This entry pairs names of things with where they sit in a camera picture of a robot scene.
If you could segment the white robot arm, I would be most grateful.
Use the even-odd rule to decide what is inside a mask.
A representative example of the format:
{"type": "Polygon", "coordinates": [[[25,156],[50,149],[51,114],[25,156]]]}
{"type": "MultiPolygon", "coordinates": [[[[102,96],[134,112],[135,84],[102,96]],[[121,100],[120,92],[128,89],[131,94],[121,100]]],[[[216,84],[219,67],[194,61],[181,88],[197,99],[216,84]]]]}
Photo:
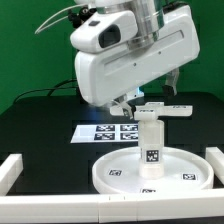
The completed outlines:
{"type": "Polygon", "coordinates": [[[200,51],[190,7],[161,0],[95,0],[95,6],[70,36],[83,99],[94,106],[116,101],[132,113],[127,94],[161,76],[163,90],[176,94],[179,68],[200,51]]]}

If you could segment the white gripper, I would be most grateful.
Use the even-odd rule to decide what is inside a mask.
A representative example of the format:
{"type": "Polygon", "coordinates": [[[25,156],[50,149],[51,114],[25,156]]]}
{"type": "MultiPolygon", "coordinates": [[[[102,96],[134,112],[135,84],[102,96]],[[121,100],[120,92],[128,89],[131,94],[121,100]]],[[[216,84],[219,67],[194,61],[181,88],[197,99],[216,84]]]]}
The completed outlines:
{"type": "Polygon", "coordinates": [[[163,93],[168,97],[176,96],[178,67],[197,58],[200,46],[189,5],[173,3],[170,11],[160,3],[96,5],[99,14],[125,10],[134,13],[137,34],[102,52],[77,49],[75,72],[85,101],[102,106],[117,98],[115,102],[123,114],[133,118],[135,106],[124,94],[168,73],[163,93]]]}

